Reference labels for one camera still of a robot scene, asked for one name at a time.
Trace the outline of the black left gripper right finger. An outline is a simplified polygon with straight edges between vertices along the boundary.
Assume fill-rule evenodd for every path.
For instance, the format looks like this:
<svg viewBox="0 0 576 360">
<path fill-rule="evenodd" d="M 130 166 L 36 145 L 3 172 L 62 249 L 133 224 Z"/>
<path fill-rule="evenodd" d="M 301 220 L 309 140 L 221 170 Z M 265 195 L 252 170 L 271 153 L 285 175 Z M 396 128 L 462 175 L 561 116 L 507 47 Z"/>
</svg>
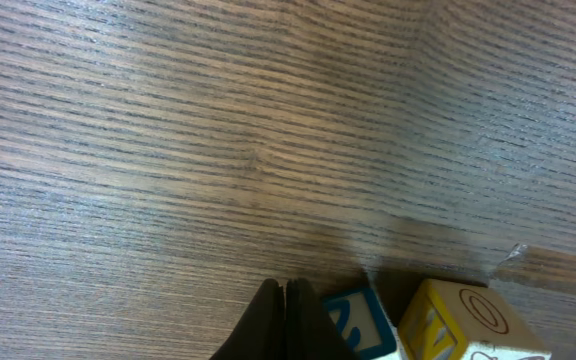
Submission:
<svg viewBox="0 0 576 360">
<path fill-rule="evenodd" d="M 288 360 L 355 360 L 325 306 L 305 278 L 289 280 L 286 289 Z"/>
</svg>

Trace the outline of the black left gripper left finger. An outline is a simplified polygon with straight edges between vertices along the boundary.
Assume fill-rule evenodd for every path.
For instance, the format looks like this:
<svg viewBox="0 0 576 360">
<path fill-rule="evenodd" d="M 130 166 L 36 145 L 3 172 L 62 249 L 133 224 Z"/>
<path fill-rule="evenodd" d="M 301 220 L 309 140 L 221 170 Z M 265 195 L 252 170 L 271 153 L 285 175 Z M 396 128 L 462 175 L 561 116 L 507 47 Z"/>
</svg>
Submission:
<svg viewBox="0 0 576 360">
<path fill-rule="evenodd" d="M 283 287 L 268 278 L 211 360 L 285 359 L 284 321 Z"/>
</svg>

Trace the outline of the white block green J side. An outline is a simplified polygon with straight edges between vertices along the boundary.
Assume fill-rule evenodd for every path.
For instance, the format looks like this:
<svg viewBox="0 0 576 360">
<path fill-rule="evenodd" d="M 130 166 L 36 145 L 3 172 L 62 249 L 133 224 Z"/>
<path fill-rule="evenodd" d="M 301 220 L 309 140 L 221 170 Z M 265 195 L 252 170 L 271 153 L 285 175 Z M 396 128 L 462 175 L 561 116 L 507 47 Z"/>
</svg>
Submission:
<svg viewBox="0 0 576 360">
<path fill-rule="evenodd" d="M 393 327 L 375 291 L 349 290 L 323 300 L 347 346 L 361 360 L 401 360 Z"/>
</svg>

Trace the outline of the white block red side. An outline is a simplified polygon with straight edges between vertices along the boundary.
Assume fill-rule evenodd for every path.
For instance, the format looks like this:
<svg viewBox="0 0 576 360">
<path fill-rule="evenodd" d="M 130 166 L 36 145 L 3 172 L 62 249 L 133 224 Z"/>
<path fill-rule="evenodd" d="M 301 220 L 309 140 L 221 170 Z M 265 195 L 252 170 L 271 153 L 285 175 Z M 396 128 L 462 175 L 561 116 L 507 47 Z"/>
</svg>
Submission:
<svg viewBox="0 0 576 360">
<path fill-rule="evenodd" d="M 414 360 L 550 360 L 552 352 L 494 290 L 426 279 L 397 325 Z"/>
</svg>

